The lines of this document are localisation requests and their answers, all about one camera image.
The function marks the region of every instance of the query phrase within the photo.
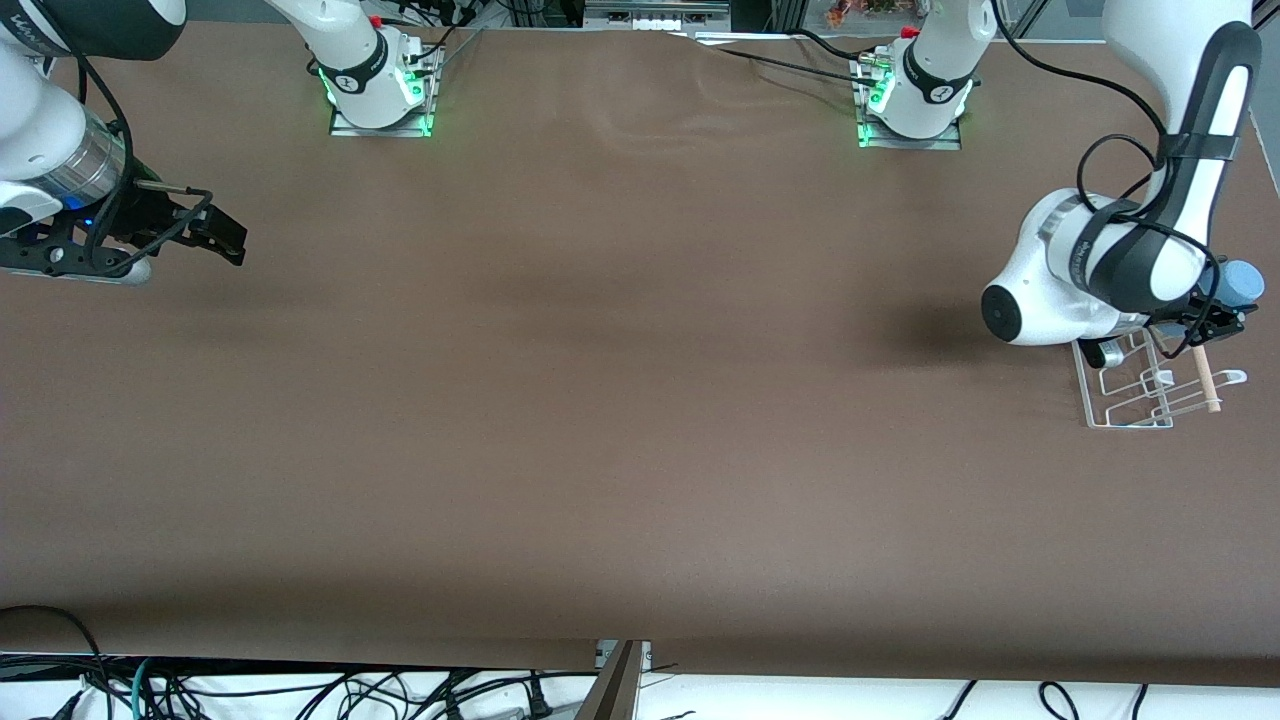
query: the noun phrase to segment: wooden stick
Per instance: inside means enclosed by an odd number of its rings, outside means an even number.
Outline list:
[[[1217,386],[1213,384],[1213,370],[1208,366],[1208,355],[1204,355],[1204,346],[1197,345],[1192,348],[1196,357],[1196,369],[1201,375],[1201,387],[1204,389],[1204,400],[1208,401],[1210,413],[1221,413],[1222,401],[1217,397]]]

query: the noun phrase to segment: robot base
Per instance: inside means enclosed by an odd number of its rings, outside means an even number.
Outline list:
[[[849,72],[854,77],[859,78],[873,78],[879,81],[878,74],[883,74],[883,70],[877,72],[876,60],[878,58],[881,49],[877,49],[874,56],[865,54],[863,60],[850,60]],[[874,113],[870,111],[869,105],[872,102],[872,95],[877,92],[874,87],[867,87],[863,85],[854,85],[854,109],[858,114],[858,146],[859,147],[892,147],[896,150],[960,150],[960,123],[959,120],[951,120],[947,129],[937,137],[931,137],[927,140],[916,140],[914,137],[904,137],[896,132],[888,129],[888,126],[879,119]]]
[[[411,51],[421,51],[421,41],[411,37],[417,46]],[[440,96],[440,69],[444,67],[444,47],[436,47],[430,55],[419,60],[408,68],[411,72],[421,73],[421,78],[408,81],[410,90],[421,94],[422,104],[408,111],[399,122],[384,128],[362,128],[351,124],[337,108],[329,118],[329,135],[334,137],[431,137],[435,127],[435,102]]]

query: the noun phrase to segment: black strap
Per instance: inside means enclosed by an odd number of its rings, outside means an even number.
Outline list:
[[[1238,135],[1207,135],[1201,132],[1184,132],[1179,135],[1160,136],[1160,146],[1156,156],[1190,158],[1194,160],[1235,160],[1235,154],[1240,149],[1240,136]]]
[[[19,0],[0,0],[0,24],[4,24],[5,29],[23,45],[41,55],[61,58],[68,54],[52,37],[40,29]]]
[[[906,70],[911,85],[920,88],[924,101],[929,105],[946,105],[969,85],[969,78],[973,77],[973,72],[959,79],[942,79],[931,74],[915,60],[914,41],[902,53],[902,69]]]
[[[1089,222],[1084,223],[1084,229],[1080,231],[1080,237],[1075,238],[1075,245],[1071,247],[1071,258],[1066,263],[1066,268],[1071,273],[1071,284],[1082,292],[1093,295],[1089,291],[1089,279],[1085,273],[1089,266],[1089,255],[1093,255],[1093,245],[1098,241],[1102,228],[1107,227],[1111,218],[1137,209],[1138,204],[1133,200],[1116,200],[1111,205],[1100,208],[1097,213],[1089,217]]]
[[[358,95],[365,91],[365,85],[387,67],[387,36],[380,32],[375,32],[374,35],[378,36],[378,47],[374,49],[374,54],[364,63],[343,69],[330,68],[324,63],[319,63],[324,77],[329,79],[334,90],[347,95]]]

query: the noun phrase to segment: white floor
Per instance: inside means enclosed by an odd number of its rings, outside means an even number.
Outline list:
[[[485,673],[468,684],[508,676]],[[385,675],[369,675],[370,680]],[[192,689],[256,691],[325,683],[337,675],[274,675],[195,679]],[[422,697],[444,678],[439,673],[404,675],[410,694]],[[591,678],[544,680],[552,706],[580,702],[586,697]],[[646,675],[640,692],[636,720],[669,720],[694,711],[690,720],[938,720],[964,685],[961,680],[859,680],[745,678],[712,675]],[[398,685],[388,684],[398,691]],[[1130,720],[1135,685],[1065,683],[1080,720]],[[51,716],[72,693],[77,682],[0,683],[0,720],[31,720]],[[205,712],[212,720],[293,720],[314,692],[259,698],[205,698]],[[332,694],[312,715],[312,720],[333,720],[338,715],[340,692]],[[504,711],[524,708],[520,685],[485,694],[462,705],[466,720],[495,717]],[[115,717],[129,719],[129,710],[116,702]],[[421,720],[433,720],[438,708]],[[1059,712],[1070,717],[1065,705]],[[76,720],[106,717],[101,693],[82,698]],[[956,720],[1018,720],[1052,717],[1041,707],[1037,683],[978,683]],[[1140,720],[1233,719],[1275,720],[1280,717],[1280,689],[1152,687],[1143,703]],[[393,711],[378,703],[358,705],[351,720],[393,720]]]

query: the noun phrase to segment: black cable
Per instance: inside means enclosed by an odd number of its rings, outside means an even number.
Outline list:
[[[36,0],[36,3],[42,5],[40,0]],[[67,37],[61,32],[59,32],[58,35],[60,35],[61,37]],[[88,646],[90,652],[93,655],[93,664],[97,666],[97,673],[100,679],[102,680],[102,684],[110,685],[111,675],[108,674],[106,665],[102,662],[102,650],[97,646],[97,639],[93,638],[93,633],[88,630],[88,626],[84,625],[84,623],[81,621],[79,618],[77,618],[76,615],[73,615],[67,610],[63,610],[61,607],[54,607],[50,605],[10,605],[9,607],[0,607],[0,616],[20,614],[20,612],[40,612],[45,615],[54,615],[61,618],[63,620],[67,620],[72,625],[76,625],[76,629],[79,630],[81,637],[84,638],[84,644]],[[115,716],[115,703],[111,702],[110,697],[108,697],[106,720],[111,720],[114,716]]]
[[[1060,715],[1056,710],[1053,710],[1053,706],[1048,703],[1048,697],[1044,694],[1044,691],[1047,691],[1050,688],[1053,688],[1055,691],[1057,691],[1059,694],[1062,696],[1062,700],[1066,701],[1066,706],[1069,708],[1071,708],[1071,716],[1070,717],[1066,717],[1065,715]],[[1048,711],[1050,715],[1052,715],[1057,720],[1080,720],[1080,712],[1078,710],[1075,710],[1075,701],[1071,700],[1071,694],[1068,693],[1066,688],[1064,688],[1062,685],[1060,685],[1057,683],[1041,683],[1039,696],[1041,696],[1041,705],[1044,707],[1046,711]]]
[[[581,673],[579,673],[579,671],[538,673],[538,679],[539,680],[547,680],[547,679],[550,679],[550,678],[594,678],[596,675],[599,675],[599,673],[591,673],[591,671],[581,671]],[[479,697],[481,694],[485,694],[485,693],[489,693],[489,692],[493,692],[493,691],[497,691],[497,689],[500,689],[500,688],[506,688],[506,687],[509,687],[509,685],[515,685],[515,684],[524,684],[527,680],[529,680],[529,678],[521,676],[521,678],[498,678],[498,679],[494,679],[494,680],[489,680],[486,683],[480,683],[479,685],[476,685],[474,688],[467,688],[467,689],[465,689],[462,692],[456,693],[454,697],[453,697],[453,702],[456,705],[462,705],[463,702],[466,702],[468,700],[472,700],[475,697]],[[436,711],[436,714],[433,715],[430,717],[430,720],[439,720],[440,717],[443,717],[447,714],[447,711],[448,711],[448,708]]]
[[[805,65],[797,65],[795,63],[787,63],[787,61],[783,61],[783,60],[776,60],[773,58],[765,58],[763,55],[753,55],[750,53],[742,53],[742,51],[739,51],[739,50],[730,50],[727,47],[717,47],[717,50],[719,50],[721,53],[726,53],[728,55],[737,56],[737,58],[746,58],[748,60],[756,60],[756,61],[760,61],[760,63],[768,63],[771,65],[777,65],[780,68],[787,68],[787,69],[792,69],[792,70],[799,70],[801,73],[809,73],[809,74],[820,76],[820,77],[829,77],[829,78],[835,78],[835,79],[842,79],[845,82],[851,82],[854,85],[864,85],[864,86],[868,86],[868,87],[876,85],[876,81],[873,81],[870,78],[860,78],[860,77],[854,77],[854,76],[850,76],[850,74],[833,73],[831,70],[822,70],[822,69],[818,69],[818,68],[809,68],[809,67],[805,67]]]
[[[192,208],[189,208],[186,213],[183,213],[182,217],[179,217],[178,220],[174,222],[174,224],[169,225],[168,229],[157,234],[155,240],[146,243],[141,250],[138,250],[133,255],[129,255],[128,258],[120,260],[119,263],[116,263],[114,258],[108,258],[106,264],[108,266],[111,268],[113,273],[120,273],[120,270],[128,269],[138,260],[142,260],[147,255],[159,250],[161,245],[169,242],[170,240],[177,237],[182,231],[187,229],[187,227],[191,223],[196,222],[196,218],[198,218],[200,214],[204,213],[205,209],[209,208],[209,205],[211,205],[214,201],[214,193],[209,192],[207,190],[196,190],[193,187],[188,187],[183,195],[198,195],[201,197],[200,201],[196,202]]]
[[[339,706],[338,720],[349,720],[351,711],[355,710],[357,705],[360,705],[365,700],[376,700],[376,698],[370,698],[370,696],[372,696],[374,692],[378,691],[378,688],[381,688],[387,683],[392,682],[392,679],[396,678],[397,675],[399,675],[399,673],[390,673],[381,680],[374,683],[372,685],[366,685],[365,683],[357,682],[356,685],[364,688],[364,691],[358,694],[353,694],[351,692],[351,684],[344,683],[344,685],[347,687],[347,697],[343,698],[343,705],[346,706],[346,708],[343,710],[343,707]]]
[[[969,680],[965,683],[964,687],[960,688],[960,694],[956,696],[955,702],[951,703],[951,710],[948,710],[941,720],[956,720],[956,715],[960,715],[960,708],[964,707],[964,701],[969,700],[969,693],[973,692],[973,688],[977,684],[978,680]]]
[[[1253,24],[1253,29],[1262,29],[1262,26],[1271,22],[1271,18],[1275,18],[1276,13],[1280,13],[1280,5],[1271,8],[1271,12],[1267,13],[1267,17],[1262,18],[1261,20]]]
[[[1120,132],[1114,132],[1111,135],[1105,135],[1105,136],[1100,137],[1098,140],[1096,140],[1093,142],[1093,145],[1091,145],[1089,149],[1084,151],[1084,155],[1080,156],[1080,163],[1075,167],[1075,191],[1080,196],[1080,202],[1083,202],[1084,206],[1088,208],[1091,213],[1097,213],[1098,208],[1093,204],[1093,200],[1089,197],[1089,193],[1085,192],[1085,190],[1084,190],[1084,168],[1085,168],[1085,165],[1089,164],[1089,159],[1093,158],[1093,154],[1100,147],[1102,147],[1107,142],[1116,141],[1116,140],[1123,141],[1123,142],[1128,142],[1129,145],[1133,145],[1134,147],[1137,147],[1142,152],[1143,158],[1147,159],[1147,163],[1151,164],[1151,169],[1152,170],[1155,170],[1158,167],[1158,163],[1156,161],[1156,155],[1151,150],[1148,150],[1147,146],[1143,145],[1140,140],[1138,140],[1137,137],[1133,137],[1132,135],[1124,135],[1124,133],[1120,133]],[[1128,197],[1128,196],[1133,195],[1134,192],[1138,191],[1138,188],[1140,188],[1142,186],[1147,184],[1147,182],[1149,179],[1151,179],[1151,174],[1148,173],[1146,178],[1138,181],[1137,184],[1134,184],[1133,187],[1130,187],[1129,190],[1126,190],[1125,193],[1121,195],[1121,197]],[[1142,209],[1142,210],[1137,210],[1134,214],[1140,215],[1144,211],[1146,210]]]
[[[841,50],[841,49],[836,47],[835,45],[827,42],[827,40],[823,38],[817,32],[813,32],[810,29],[805,29],[803,27],[788,29],[786,32],[786,35],[799,35],[799,36],[803,36],[803,37],[808,37],[809,40],[817,42],[818,47],[822,47],[827,53],[831,53],[832,55],[835,55],[837,58],[842,58],[845,60],[858,60],[858,56],[861,55],[863,53],[867,53],[869,50],[874,50],[874,47],[870,47],[868,50],[861,50],[859,53],[849,53],[847,50]]]
[[[193,694],[200,697],[259,697],[269,694],[305,693],[310,691],[319,691],[325,685],[328,685],[328,683],[316,685],[298,685],[296,688],[269,688],[265,691],[243,691],[243,692],[216,692],[216,691],[200,691],[200,689],[193,691],[188,688],[187,694]]]
[[[133,133],[129,132],[129,120],[124,117],[124,110],[120,108],[120,104],[116,102],[115,95],[111,94],[111,88],[109,88],[106,82],[102,81],[102,76],[97,74],[97,69],[93,68],[93,63],[90,63],[88,58],[81,53],[79,47],[72,42],[72,36],[63,31],[60,23],[54,18],[52,13],[49,12],[44,0],[31,0],[31,4],[35,5],[35,8],[45,17],[49,27],[63,38],[63,44],[67,45],[67,50],[76,58],[76,63],[78,63],[79,69],[93,81],[97,91],[102,94],[102,99],[105,99],[106,104],[111,108],[111,114],[115,115],[115,124],[119,127],[120,140],[124,143],[123,177],[115,183],[111,192],[106,195],[102,205],[99,206],[97,213],[93,215],[93,227],[90,229],[88,237],[84,241],[84,254],[92,259],[93,249],[102,245],[102,241],[106,240],[108,229],[111,223],[115,222],[115,215],[120,209],[120,190],[128,183],[133,174]]]
[[[458,29],[458,27],[460,26],[449,26],[449,29],[444,31],[444,35],[440,36],[440,40],[435,45],[430,46],[429,49],[426,49],[425,51],[422,51],[422,53],[420,53],[417,55],[411,55],[410,59],[408,59],[408,63],[413,64],[413,63],[421,60],[422,58],[426,58],[431,53],[435,53],[440,47],[444,47],[444,41],[448,40],[449,36],[453,35],[453,31]]]
[[[316,708],[320,707],[320,703],[324,702],[324,698],[329,697],[329,694],[332,694],[333,691],[338,689],[340,685],[343,685],[347,680],[349,680],[355,675],[356,675],[355,673],[346,673],[340,675],[338,679],[329,683],[328,685],[320,688],[320,692],[317,692],[311,700],[307,701],[306,705],[302,706],[302,710],[298,711],[298,714],[294,716],[294,720],[310,720],[310,717],[315,714]]]
[[[421,705],[419,705],[417,710],[415,710],[413,714],[410,715],[408,717],[406,717],[404,720],[417,720],[417,717],[420,717],[424,712],[426,712],[426,710],[429,707],[431,707],[433,705],[440,702],[440,700],[445,694],[453,692],[453,688],[456,688],[460,684],[465,683],[470,678],[474,678],[476,674],[479,674],[479,670],[453,670],[453,671],[451,671],[449,676],[445,678],[443,683],[440,683],[439,685],[436,685],[435,689],[431,691],[430,694],[428,694],[426,698],[422,700],[422,702],[421,702]]]
[[[1129,720],[1138,720],[1138,712],[1142,711],[1142,701],[1147,700],[1147,683],[1138,685],[1138,696],[1133,698],[1133,712],[1129,714]]]
[[[998,5],[1000,5],[1000,3],[992,3],[991,4],[991,12],[996,17],[996,27],[1000,28],[1000,33],[1004,35],[1005,40],[1009,41],[1009,46],[1012,47],[1015,53],[1018,53],[1019,55],[1021,55],[1024,60],[1027,60],[1028,63],[1036,65],[1037,68],[1039,68],[1039,69],[1042,69],[1044,72],[1053,73],[1056,76],[1065,77],[1065,78],[1079,79],[1079,81],[1084,81],[1084,82],[1092,82],[1093,85],[1100,85],[1102,87],[1106,87],[1107,90],[1114,90],[1115,92],[1119,92],[1120,95],[1124,95],[1125,97],[1128,97],[1129,100],[1132,100],[1133,104],[1137,105],[1138,109],[1142,110],[1142,113],[1144,115],[1147,115],[1147,119],[1151,120],[1151,124],[1153,124],[1156,127],[1156,131],[1160,135],[1165,135],[1165,132],[1166,132],[1165,131],[1165,122],[1162,119],[1160,119],[1160,115],[1156,113],[1156,110],[1153,110],[1152,106],[1146,100],[1143,100],[1142,96],[1138,95],[1137,92],[1129,90],[1128,87],[1125,87],[1125,86],[1123,86],[1123,85],[1120,85],[1120,83],[1117,83],[1115,81],[1110,81],[1107,78],[1102,78],[1102,77],[1097,77],[1097,76],[1091,76],[1088,73],[1078,73],[1075,70],[1068,70],[1068,69],[1062,69],[1062,68],[1059,68],[1059,67],[1055,67],[1055,65],[1050,65],[1048,63],[1046,63],[1043,60],[1039,60],[1039,59],[1032,56],[1029,53],[1027,53],[1027,50],[1023,49],[1021,44],[1019,44],[1018,40],[1014,38],[1014,35],[1009,31],[1009,26],[1005,24],[1005,19],[1000,17],[1000,6]]]
[[[540,18],[543,15],[543,13],[547,12],[547,3],[545,3],[545,0],[543,1],[543,6],[538,8],[536,10],[521,10],[518,8],[513,8],[513,6],[503,3],[502,0],[493,0],[493,1],[497,3],[500,8],[508,10],[512,14],[516,14],[516,15],[527,15],[527,17],[531,17],[531,18],[532,17],[539,17]]]

